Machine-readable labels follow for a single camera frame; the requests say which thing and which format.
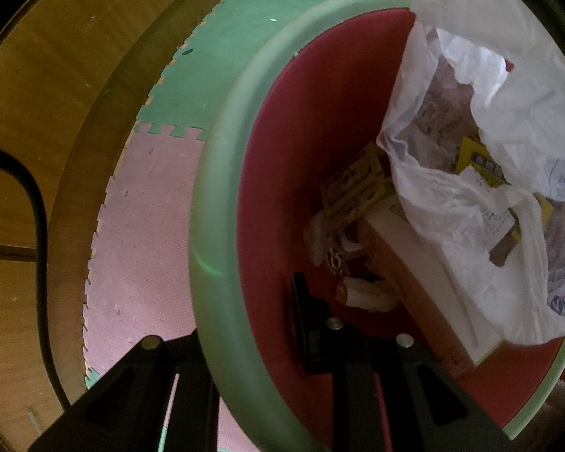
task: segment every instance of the white plastic bag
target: white plastic bag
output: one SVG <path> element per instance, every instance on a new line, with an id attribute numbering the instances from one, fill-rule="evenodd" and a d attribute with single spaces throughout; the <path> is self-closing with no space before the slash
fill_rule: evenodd
<path id="1" fill-rule="evenodd" d="M 527 60 L 508 73 L 499 54 L 417 20 L 378 138 L 414 229 L 444 261 L 456 289 L 516 344 L 565 335 L 565 219 L 555 220 L 561 229 L 553 224 L 545 239 L 532 195 L 565 206 L 565 84 L 549 93 L 561 73 L 551 75 L 544 81 Z M 453 173 L 458 140 L 473 131 L 510 185 L 490 188 L 478 174 Z M 496 267 L 489 219 L 505 219 L 508 208 L 522 238 Z"/>

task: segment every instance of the trash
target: trash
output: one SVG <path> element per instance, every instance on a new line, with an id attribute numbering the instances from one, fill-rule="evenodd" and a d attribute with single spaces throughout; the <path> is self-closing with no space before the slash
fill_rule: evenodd
<path id="1" fill-rule="evenodd" d="M 327 235 L 339 234 L 384 196 L 385 173 L 378 150 L 374 143 L 368 144 L 320 187 Z"/>
<path id="2" fill-rule="evenodd" d="M 532 345 L 565 336 L 565 84 L 522 58 L 509 73 L 499 54 L 417 20 L 378 144 L 460 297 Z M 487 155 L 461 158 L 463 141 Z"/>
<path id="3" fill-rule="evenodd" d="M 303 231 L 303 244 L 312 265 L 319 267 L 326 258 L 329 239 L 326 236 L 324 211 L 318 212 Z"/>
<path id="4" fill-rule="evenodd" d="M 359 221 L 360 242 L 419 326 L 435 356 L 455 379 L 472 370 L 502 340 L 453 286 L 443 264 L 397 214 L 397 196 L 377 202 Z"/>
<path id="5" fill-rule="evenodd" d="M 358 241 L 358 225 L 354 222 L 339 233 L 341 247 L 347 253 L 354 253 L 362 250 L 362 245 Z"/>
<path id="6" fill-rule="evenodd" d="M 335 300 L 349 307 L 358 307 L 369 312 L 388 313 L 399 305 L 399 297 L 385 280 L 375 282 L 344 277 L 337 286 Z"/>

